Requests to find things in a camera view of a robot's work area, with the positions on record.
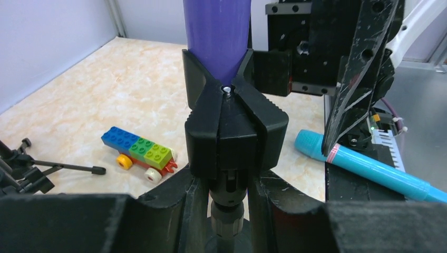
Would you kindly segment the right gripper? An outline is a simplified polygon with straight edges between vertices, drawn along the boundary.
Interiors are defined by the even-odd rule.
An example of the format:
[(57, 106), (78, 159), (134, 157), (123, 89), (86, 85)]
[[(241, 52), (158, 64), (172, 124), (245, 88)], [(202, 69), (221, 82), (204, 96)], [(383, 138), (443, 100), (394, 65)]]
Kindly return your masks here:
[(276, 1), (265, 6), (268, 50), (254, 52), (263, 93), (335, 95), (323, 155), (368, 116), (397, 1)]

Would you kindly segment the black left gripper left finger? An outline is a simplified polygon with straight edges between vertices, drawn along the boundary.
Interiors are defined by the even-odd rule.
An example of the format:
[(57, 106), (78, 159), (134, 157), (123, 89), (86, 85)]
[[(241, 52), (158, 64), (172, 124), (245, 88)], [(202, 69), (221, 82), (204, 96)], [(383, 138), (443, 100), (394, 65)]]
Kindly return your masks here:
[(204, 252), (208, 189), (185, 167), (138, 198), (1, 197), (1, 252)]

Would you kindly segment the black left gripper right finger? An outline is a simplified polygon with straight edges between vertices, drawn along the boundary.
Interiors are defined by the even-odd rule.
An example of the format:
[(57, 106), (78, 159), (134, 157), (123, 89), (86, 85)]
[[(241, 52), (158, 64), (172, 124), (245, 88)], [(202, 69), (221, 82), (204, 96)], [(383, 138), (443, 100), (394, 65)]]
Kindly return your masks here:
[(321, 202), (272, 171), (248, 177), (254, 252), (446, 252), (446, 205)]

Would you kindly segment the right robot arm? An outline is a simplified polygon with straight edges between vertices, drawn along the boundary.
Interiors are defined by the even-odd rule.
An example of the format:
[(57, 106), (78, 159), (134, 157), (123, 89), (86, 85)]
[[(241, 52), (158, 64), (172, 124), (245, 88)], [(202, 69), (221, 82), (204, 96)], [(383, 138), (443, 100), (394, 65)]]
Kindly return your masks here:
[(257, 90), (329, 97), (321, 150), (354, 134), (405, 53), (446, 1), (278, 1), (265, 6), (268, 50), (254, 52)]

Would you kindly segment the purple microphone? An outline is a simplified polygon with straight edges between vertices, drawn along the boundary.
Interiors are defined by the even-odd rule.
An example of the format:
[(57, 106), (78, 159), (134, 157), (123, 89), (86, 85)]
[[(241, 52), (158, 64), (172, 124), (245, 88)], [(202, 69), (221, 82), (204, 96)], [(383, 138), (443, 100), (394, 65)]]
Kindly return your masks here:
[(189, 51), (230, 86), (247, 51), (251, 0), (188, 0), (183, 8)]

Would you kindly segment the black round-base mic stand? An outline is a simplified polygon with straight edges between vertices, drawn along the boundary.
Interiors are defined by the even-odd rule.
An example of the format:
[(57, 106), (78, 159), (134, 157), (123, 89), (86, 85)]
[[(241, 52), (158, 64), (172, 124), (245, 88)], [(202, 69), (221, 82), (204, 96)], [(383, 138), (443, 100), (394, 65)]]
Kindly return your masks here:
[(277, 165), (289, 118), (257, 89), (260, 55), (248, 50), (224, 86), (192, 52), (182, 52), (189, 168), (212, 197), (205, 252), (269, 248), (271, 211), (260, 176)]

